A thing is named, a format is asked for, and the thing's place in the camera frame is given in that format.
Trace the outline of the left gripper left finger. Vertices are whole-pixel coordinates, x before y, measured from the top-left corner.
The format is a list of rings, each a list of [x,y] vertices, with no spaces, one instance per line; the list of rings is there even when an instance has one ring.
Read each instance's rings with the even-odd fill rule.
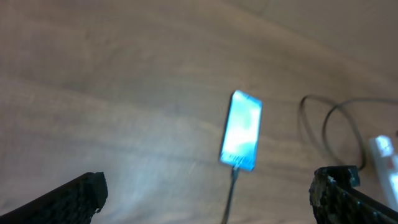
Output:
[[[106,203],[103,172],[87,172],[43,196],[1,215],[1,223],[90,223]]]

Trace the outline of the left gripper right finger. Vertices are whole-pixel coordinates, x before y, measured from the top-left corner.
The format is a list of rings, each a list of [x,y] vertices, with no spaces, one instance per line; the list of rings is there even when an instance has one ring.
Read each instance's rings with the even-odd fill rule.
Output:
[[[397,224],[397,212],[357,191],[357,166],[328,166],[314,172],[310,205],[317,224]]]

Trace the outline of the Samsung Galaxy smartphone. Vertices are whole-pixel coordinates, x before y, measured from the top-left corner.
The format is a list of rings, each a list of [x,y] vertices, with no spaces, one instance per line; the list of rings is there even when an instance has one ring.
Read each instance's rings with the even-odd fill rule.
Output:
[[[256,166],[262,101],[236,90],[231,95],[219,161],[251,172]]]

